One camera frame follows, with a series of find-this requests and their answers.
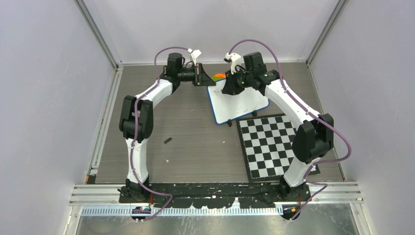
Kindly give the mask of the blue framed whiteboard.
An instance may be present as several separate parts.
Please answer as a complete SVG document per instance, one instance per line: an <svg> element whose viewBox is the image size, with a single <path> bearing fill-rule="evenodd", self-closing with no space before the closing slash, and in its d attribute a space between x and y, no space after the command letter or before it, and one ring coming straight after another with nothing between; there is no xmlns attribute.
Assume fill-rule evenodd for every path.
<svg viewBox="0 0 415 235"><path fill-rule="evenodd" d="M238 95L222 94L224 83L222 79L215 86L207 87L216 124L224 124L269 106L268 98L253 88L246 88Z"/></svg>

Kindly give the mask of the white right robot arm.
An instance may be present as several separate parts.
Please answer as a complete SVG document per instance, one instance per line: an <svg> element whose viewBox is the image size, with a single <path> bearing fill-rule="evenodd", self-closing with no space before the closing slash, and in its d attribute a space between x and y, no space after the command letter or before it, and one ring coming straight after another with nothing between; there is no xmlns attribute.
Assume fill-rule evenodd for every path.
<svg viewBox="0 0 415 235"><path fill-rule="evenodd" d="M277 70L267 69L260 52L244 56L228 52L224 61L231 68L225 73L222 94L237 95L246 88L253 88L274 102L296 129L292 144L294 159L277 187L282 199L292 201L304 189L305 179L315 163L333 148L334 119L306 105Z"/></svg>

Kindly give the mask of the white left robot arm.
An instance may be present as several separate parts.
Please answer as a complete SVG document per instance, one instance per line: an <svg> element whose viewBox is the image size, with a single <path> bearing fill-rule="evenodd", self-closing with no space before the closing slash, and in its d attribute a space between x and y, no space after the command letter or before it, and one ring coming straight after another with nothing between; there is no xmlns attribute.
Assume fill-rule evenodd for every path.
<svg viewBox="0 0 415 235"><path fill-rule="evenodd" d="M154 128L154 107L172 95L182 82L194 86L214 86L203 65L196 60L201 51L188 50L187 62L180 53L171 53L156 82L144 92L125 96L122 104L119 129L129 151L129 168L125 185L119 190L127 198L143 203L149 199L149 173L147 170L147 144Z"/></svg>

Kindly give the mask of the orange green round object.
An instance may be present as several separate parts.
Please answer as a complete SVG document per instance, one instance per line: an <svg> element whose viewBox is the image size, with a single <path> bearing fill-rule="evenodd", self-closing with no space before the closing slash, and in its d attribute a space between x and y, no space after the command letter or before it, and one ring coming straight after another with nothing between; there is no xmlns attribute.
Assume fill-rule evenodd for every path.
<svg viewBox="0 0 415 235"><path fill-rule="evenodd" d="M225 79L226 75L223 73L217 73L214 76L211 77L213 81L217 82L219 80Z"/></svg>

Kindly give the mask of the black white checkerboard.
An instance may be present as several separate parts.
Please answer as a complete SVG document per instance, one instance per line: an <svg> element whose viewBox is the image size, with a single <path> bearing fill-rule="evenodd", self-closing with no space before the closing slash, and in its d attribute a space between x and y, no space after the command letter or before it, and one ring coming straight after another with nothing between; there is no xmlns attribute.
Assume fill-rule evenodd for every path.
<svg viewBox="0 0 415 235"><path fill-rule="evenodd" d="M249 182L279 180L294 159L296 129L284 114L236 120Z"/></svg>

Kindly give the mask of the aluminium left frame post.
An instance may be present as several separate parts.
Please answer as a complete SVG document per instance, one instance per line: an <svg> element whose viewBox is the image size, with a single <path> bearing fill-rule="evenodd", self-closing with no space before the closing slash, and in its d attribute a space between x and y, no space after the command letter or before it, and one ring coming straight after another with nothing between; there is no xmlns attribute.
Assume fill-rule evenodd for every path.
<svg viewBox="0 0 415 235"><path fill-rule="evenodd" d="M104 55L110 62L113 69L117 71L119 68L120 62L118 62L115 59L114 55L112 54L111 49L108 43L105 41L104 36L102 35L101 31L99 30L99 27L96 21L94 20L93 15L91 14L90 9L88 8L86 2L84 0L75 0L74 3L77 5L81 15L84 17L88 27L90 28L93 36L97 40L98 45L100 46Z"/></svg>

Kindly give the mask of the aluminium frame post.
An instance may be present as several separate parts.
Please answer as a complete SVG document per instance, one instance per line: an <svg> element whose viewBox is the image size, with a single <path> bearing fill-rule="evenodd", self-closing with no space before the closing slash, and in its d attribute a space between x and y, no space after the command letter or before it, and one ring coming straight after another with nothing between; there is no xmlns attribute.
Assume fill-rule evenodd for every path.
<svg viewBox="0 0 415 235"><path fill-rule="evenodd" d="M99 27L96 21L94 20L93 15L91 14L90 9L88 8L86 2L84 0L75 0L74 3L77 5L81 15L84 17L88 27L90 28L93 36L97 40L98 45L100 46L104 55L110 62L113 69L117 71L119 68L120 62L118 62L115 59L114 55L112 54L111 49L108 43L105 41L104 36L102 35L101 31L99 30Z"/></svg>
<svg viewBox="0 0 415 235"><path fill-rule="evenodd" d="M339 16L341 15L343 8L347 5L348 0L338 0L337 3L335 4L335 7L333 8L325 26L323 27L323 30L321 31L316 43L314 44L307 60L306 60L306 64L308 67L311 66L314 58L316 57L317 53L319 52L321 46L323 45L323 43L325 42L326 37L328 36L328 34L330 33L332 27L334 26L334 24L336 23L337 19L339 18Z"/></svg>

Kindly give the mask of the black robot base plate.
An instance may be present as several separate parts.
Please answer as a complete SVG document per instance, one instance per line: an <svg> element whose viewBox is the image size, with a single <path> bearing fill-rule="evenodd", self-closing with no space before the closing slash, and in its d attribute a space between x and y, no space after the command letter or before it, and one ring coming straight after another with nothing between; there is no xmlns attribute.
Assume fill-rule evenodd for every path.
<svg viewBox="0 0 415 235"><path fill-rule="evenodd" d="M242 209L271 208L274 203L299 204L310 198L305 186L298 192L283 195L277 183L154 183L151 192L133 192L126 186L118 188L120 203L145 203L155 208L228 209L238 203Z"/></svg>

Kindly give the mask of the aluminium right frame post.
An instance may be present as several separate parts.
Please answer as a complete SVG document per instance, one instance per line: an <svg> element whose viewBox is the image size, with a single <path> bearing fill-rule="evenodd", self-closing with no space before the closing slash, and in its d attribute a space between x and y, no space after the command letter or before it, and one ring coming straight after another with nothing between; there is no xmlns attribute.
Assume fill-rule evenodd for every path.
<svg viewBox="0 0 415 235"><path fill-rule="evenodd" d="M335 4L335 7L333 8L325 26L323 27L323 30L321 31L316 43L314 44L307 60L306 60L306 64L308 67L311 66L314 58L316 57L317 53L319 52L321 46L323 45L323 43L325 42L326 37L328 36L328 34L330 33L332 27L334 26L334 24L336 23L337 19L339 18L339 16L341 15L343 8L347 5L348 0L338 0L337 3Z"/></svg>

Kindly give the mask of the aluminium front frame rail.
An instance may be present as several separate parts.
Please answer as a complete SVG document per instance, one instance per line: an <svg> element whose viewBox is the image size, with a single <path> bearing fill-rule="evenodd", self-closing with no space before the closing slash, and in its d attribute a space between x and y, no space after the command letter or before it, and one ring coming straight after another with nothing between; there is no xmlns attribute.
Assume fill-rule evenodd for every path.
<svg viewBox="0 0 415 235"><path fill-rule="evenodd" d="M313 204L362 204L355 182L306 185L300 196L280 199L275 183L152 184L148 199L133 199L120 184L76 185L70 205L85 216L291 215Z"/></svg>

